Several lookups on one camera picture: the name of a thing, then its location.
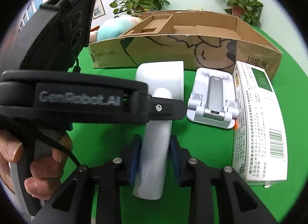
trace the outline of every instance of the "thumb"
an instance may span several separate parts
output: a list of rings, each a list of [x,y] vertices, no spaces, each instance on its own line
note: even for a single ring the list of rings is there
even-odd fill
[[[23,154],[23,145],[10,132],[0,130],[0,153],[8,162],[16,163]]]

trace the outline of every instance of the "human hand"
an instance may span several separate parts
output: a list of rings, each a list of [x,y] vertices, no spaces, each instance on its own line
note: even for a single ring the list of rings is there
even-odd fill
[[[72,141],[67,133],[59,143],[73,149]],[[10,177],[9,162],[16,163],[23,154],[23,145],[10,132],[0,130],[0,176],[4,183],[14,192]],[[25,188],[33,197],[48,200],[53,192],[61,185],[60,179],[67,156],[57,149],[53,149],[50,156],[41,157],[33,161],[30,171],[33,177],[25,180]]]

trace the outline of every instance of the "white handheld hair dryer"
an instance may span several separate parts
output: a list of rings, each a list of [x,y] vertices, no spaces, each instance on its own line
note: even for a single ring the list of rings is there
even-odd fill
[[[153,97],[184,100],[183,61],[141,64],[135,79],[147,83]],[[158,200],[162,196],[171,125],[171,120],[150,121],[146,125],[133,191],[139,198]]]

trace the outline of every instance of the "green label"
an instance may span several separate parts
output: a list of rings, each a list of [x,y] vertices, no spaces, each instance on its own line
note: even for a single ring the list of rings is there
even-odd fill
[[[251,68],[251,69],[252,69],[252,72],[254,73],[254,76],[257,80],[258,87],[264,88],[264,89],[272,92],[272,89],[270,87],[270,83],[269,83],[267,77],[265,76],[265,73],[258,70],[258,69],[254,69],[254,68]]]

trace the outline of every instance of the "triangular cutout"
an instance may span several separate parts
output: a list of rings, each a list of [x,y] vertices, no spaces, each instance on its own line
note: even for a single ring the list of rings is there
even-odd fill
[[[76,184],[76,180],[73,180],[51,206],[55,209],[68,212],[72,204]]]
[[[247,212],[257,208],[257,204],[237,181],[233,182],[240,211]]]

